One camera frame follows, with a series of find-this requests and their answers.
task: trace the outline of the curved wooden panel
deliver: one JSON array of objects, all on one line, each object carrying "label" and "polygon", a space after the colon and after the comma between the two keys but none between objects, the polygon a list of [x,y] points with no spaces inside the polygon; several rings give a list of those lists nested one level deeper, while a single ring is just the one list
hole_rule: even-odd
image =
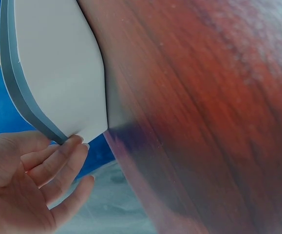
[{"label": "curved wooden panel", "polygon": [[282,0],[78,1],[108,142],[160,233],[282,233]]}]

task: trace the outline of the fingernail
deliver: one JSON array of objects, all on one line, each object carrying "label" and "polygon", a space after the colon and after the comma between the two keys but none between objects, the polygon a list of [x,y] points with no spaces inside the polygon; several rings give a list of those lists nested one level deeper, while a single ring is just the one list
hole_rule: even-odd
[{"label": "fingernail", "polygon": [[90,149],[90,145],[88,143],[82,143],[82,144],[87,146],[88,150]]}]

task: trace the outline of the light gray surface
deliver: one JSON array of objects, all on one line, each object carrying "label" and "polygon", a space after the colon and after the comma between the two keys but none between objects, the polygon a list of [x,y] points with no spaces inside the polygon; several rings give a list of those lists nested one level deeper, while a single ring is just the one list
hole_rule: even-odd
[{"label": "light gray surface", "polygon": [[[57,234],[156,233],[116,161],[97,169],[92,175],[95,176],[95,186],[89,200]],[[66,198],[77,184],[74,183],[56,204]]]}]

